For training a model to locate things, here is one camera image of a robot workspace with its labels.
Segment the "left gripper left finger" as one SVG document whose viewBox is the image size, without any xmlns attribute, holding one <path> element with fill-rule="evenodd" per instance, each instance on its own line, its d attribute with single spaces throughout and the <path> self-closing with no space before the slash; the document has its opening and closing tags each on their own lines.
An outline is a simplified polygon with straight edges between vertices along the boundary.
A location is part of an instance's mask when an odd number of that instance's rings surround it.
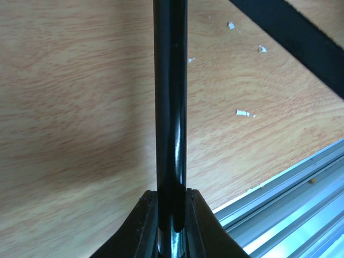
<svg viewBox="0 0 344 258">
<path fill-rule="evenodd" d="M 117 232 L 92 257 L 157 257 L 157 192 L 147 190 Z"/>
</svg>

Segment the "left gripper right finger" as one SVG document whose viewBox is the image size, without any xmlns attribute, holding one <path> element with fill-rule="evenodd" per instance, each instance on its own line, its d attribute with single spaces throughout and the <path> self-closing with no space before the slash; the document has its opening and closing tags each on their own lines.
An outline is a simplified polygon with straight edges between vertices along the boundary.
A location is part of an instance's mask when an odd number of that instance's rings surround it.
<svg viewBox="0 0 344 258">
<path fill-rule="evenodd" d="M 249 257 L 226 233 L 201 193 L 185 194 L 186 257 Z"/>
</svg>

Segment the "black music stand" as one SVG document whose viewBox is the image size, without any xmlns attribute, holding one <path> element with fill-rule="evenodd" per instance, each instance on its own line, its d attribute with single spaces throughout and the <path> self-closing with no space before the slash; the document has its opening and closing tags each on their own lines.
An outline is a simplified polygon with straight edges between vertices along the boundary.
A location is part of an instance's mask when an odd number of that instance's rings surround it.
<svg viewBox="0 0 344 258">
<path fill-rule="evenodd" d="M 343 49 L 286 1 L 234 5 L 338 96 Z M 159 257 L 186 257 L 187 161 L 186 1 L 154 1 L 154 65 Z"/>
</svg>

